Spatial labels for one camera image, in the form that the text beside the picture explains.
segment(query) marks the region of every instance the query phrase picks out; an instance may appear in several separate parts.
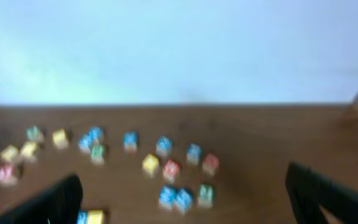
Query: brown table surface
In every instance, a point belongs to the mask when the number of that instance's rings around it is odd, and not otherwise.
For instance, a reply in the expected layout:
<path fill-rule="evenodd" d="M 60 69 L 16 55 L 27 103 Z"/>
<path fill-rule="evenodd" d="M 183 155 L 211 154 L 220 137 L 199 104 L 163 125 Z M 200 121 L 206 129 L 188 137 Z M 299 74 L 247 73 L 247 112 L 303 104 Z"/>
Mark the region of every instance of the brown table surface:
<path fill-rule="evenodd" d="M 291 160 L 358 190 L 358 118 L 345 105 L 0 108 L 0 149 L 21 147 L 32 125 L 47 130 L 45 147 L 38 163 L 25 165 L 16 186 L 0 188 L 0 214 L 72 172 L 83 184 L 82 207 L 107 210 L 110 223 L 295 223 L 284 184 Z M 91 126 L 106 130 L 109 153 L 101 167 L 77 148 Z M 59 128 L 73 133 L 65 151 L 52 146 L 51 133 Z M 134 155 L 122 148 L 123 134 L 131 130 L 140 137 Z M 173 139 L 173 158 L 184 166 L 178 188 L 215 186 L 211 210 L 193 207 L 182 216 L 158 209 L 161 172 L 144 178 L 141 161 L 161 135 Z M 220 158 L 212 179 L 185 165 L 191 142 Z"/>

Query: background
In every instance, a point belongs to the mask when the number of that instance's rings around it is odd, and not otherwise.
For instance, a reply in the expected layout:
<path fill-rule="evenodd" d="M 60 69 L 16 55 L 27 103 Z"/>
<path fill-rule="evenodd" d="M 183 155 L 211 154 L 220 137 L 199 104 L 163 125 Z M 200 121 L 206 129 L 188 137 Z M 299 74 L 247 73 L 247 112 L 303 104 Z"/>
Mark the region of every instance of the background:
<path fill-rule="evenodd" d="M 0 0 L 0 105 L 349 103 L 358 1 Z"/>

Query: red cube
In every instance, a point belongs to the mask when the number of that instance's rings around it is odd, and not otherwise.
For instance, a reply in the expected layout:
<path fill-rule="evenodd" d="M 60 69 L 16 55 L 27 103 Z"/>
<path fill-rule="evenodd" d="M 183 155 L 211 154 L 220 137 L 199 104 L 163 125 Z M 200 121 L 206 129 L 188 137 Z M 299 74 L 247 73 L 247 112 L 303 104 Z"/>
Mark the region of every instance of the red cube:
<path fill-rule="evenodd" d="M 174 183 L 180 171 L 179 165 L 172 160 L 169 160 L 163 168 L 163 177 L 169 183 Z"/>
<path fill-rule="evenodd" d="M 219 167 L 219 160 L 216 156 L 208 154 L 203 162 L 203 171 L 213 176 Z"/>
<path fill-rule="evenodd" d="M 12 163 L 0 165 L 0 186 L 16 185 L 19 180 L 19 169 Z"/>

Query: black object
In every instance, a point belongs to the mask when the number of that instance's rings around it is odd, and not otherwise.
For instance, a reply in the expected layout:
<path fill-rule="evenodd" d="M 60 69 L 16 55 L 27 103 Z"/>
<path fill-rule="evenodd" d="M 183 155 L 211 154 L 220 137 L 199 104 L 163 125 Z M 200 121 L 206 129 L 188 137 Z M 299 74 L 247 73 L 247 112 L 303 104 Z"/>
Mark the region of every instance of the black object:
<path fill-rule="evenodd" d="M 285 181 L 299 224 L 328 224 L 319 205 L 347 224 L 358 224 L 358 193 L 291 162 Z"/>
<path fill-rule="evenodd" d="M 0 224 L 75 224 L 82 198 L 80 179 L 70 175 L 2 215 Z"/>

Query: toy block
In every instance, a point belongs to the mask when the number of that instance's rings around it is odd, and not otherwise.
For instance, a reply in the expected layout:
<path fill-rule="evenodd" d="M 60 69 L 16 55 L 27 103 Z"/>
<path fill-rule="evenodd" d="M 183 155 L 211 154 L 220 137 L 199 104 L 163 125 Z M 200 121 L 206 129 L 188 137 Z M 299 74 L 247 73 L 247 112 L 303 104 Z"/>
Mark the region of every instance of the toy block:
<path fill-rule="evenodd" d="M 125 133 L 124 135 L 124 150 L 126 152 L 137 151 L 137 135 L 135 132 Z"/>
<path fill-rule="evenodd" d="M 157 155 L 163 158 L 169 156 L 172 150 L 172 141 L 169 138 L 162 136 L 157 141 L 156 150 L 157 150 Z"/>
<path fill-rule="evenodd" d="M 187 163 L 191 165 L 198 165 L 201 159 L 201 148 L 196 144 L 190 144 L 187 151 Z"/>
<path fill-rule="evenodd" d="M 21 161 L 18 148 L 15 146 L 8 146 L 0 153 L 1 159 L 5 162 L 11 162 L 17 164 Z"/>
<path fill-rule="evenodd" d="M 86 211 L 79 211 L 78 218 L 76 224 L 86 224 L 86 219 L 88 217 L 88 212 Z"/>
<path fill-rule="evenodd" d="M 191 208 L 192 204 L 193 199 L 191 194 L 187 190 L 181 189 L 175 197 L 175 207 L 184 215 Z"/>
<path fill-rule="evenodd" d="M 89 136 L 94 144 L 101 144 L 104 140 L 103 130 L 99 127 L 93 127 L 89 131 Z"/>
<path fill-rule="evenodd" d="M 86 224 L 105 224 L 106 215 L 102 210 L 90 210 L 86 217 Z"/>
<path fill-rule="evenodd" d="M 66 149 L 70 145 L 68 142 L 67 133 L 64 129 L 55 131 L 52 134 L 53 143 L 57 149 Z"/>
<path fill-rule="evenodd" d="M 104 164 L 104 155 L 106 153 L 106 149 L 103 145 L 95 145 L 91 151 L 91 162 L 95 165 L 103 165 Z"/>
<path fill-rule="evenodd" d="M 214 189 L 208 184 L 201 184 L 198 191 L 198 206 L 200 208 L 211 208 L 214 200 Z"/>
<path fill-rule="evenodd" d="M 159 166 L 160 166 L 160 163 L 159 163 L 158 159 L 151 154 L 147 155 L 142 163 L 143 171 L 149 177 L 154 177 L 156 175 L 156 173 L 158 172 Z"/>
<path fill-rule="evenodd" d="M 12 163 L 0 165 L 0 186 L 16 185 L 20 177 L 20 170 Z"/>
<path fill-rule="evenodd" d="M 42 143 L 44 141 L 44 135 L 36 126 L 27 128 L 26 134 L 28 140 L 35 141 L 37 143 Z"/>
<path fill-rule="evenodd" d="M 216 156 L 212 154 L 208 154 L 208 156 L 205 158 L 203 162 L 203 171 L 210 176 L 215 175 L 217 169 L 219 167 L 219 161 Z"/>
<path fill-rule="evenodd" d="M 169 183 L 174 183 L 180 172 L 179 165 L 172 160 L 169 160 L 163 168 L 163 177 Z"/>
<path fill-rule="evenodd" d="M 90 154 L 92 149 L 92 139 L 88 134 L 85 134 L 79 141 L 78 141 L 78 148 L 81 152 Z"/>
<path fill-rule="evenodd" d="M 175 199 L 176 192 L 177 191 L 172 187 L 163 186 L 160 192 L 160 199 L 159 199 L 160 207 L 168 210 L 172 210 L 173 201 Z"/>
<path fill-rule="evenodd" d="M 20 151 L 20 156 L 28 162 L 37 162 L 39 146 L 35 141 L 26 141 Z"/>

